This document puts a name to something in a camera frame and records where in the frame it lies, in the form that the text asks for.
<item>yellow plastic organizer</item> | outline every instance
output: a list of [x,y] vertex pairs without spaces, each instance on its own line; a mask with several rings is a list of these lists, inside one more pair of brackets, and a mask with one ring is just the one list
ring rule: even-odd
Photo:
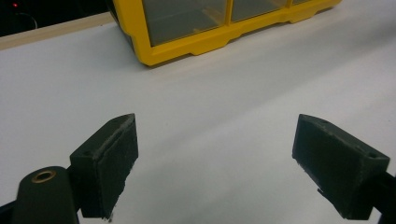
[[199,55],[278,22],[297,22],[341,0],[113,0],[110,11],[140,62]]

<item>yellow frame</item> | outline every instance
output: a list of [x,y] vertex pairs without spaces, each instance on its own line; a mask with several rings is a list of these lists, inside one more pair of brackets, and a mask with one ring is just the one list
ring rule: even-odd
[[149,42],[142,0],[113,0],[113,2],[120,27],[131,37],[138,60],[146,65],[154,65],[182,55],[199,55],[222,48],[230,40],[268,25],[287,21],[295,23],[311,18],[323,9],[337,5],[341,0],[309,0],[297,5],[294,5],[292,0],[288,0],[285,7],[280,10],[237,22],[231,21],[233,0],[227,0],[224,25],[155,47]]

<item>yellow storage bin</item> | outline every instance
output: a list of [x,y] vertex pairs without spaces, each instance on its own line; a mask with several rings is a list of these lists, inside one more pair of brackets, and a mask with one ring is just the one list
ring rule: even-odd
[[297,22],[341,0],[108,0],[141,63],[199,55],[278,22]]

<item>white table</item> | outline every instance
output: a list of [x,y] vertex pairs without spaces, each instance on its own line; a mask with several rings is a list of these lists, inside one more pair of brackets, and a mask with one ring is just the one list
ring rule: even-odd
[[[343,220],[291,158],[297,118],[326,119],[392,158],[396,2],[345,0],[296,24],[154,68],[115,22],[0,51],[0,204],[109,119],[135,113],[139,159],[114,223]],[[101,223],[100,219],[80,219]]]

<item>white table surface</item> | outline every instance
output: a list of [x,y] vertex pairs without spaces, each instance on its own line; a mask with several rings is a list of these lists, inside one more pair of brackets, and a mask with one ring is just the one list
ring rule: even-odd
[[376,210],[343,220],[291,148],[304,113],[390,156],[396,174],[395,12],[393,0],[345,0],[155,68],[116,23],[2,50],[0,204],[135,113],[140,156],[113,223],[376,223]]

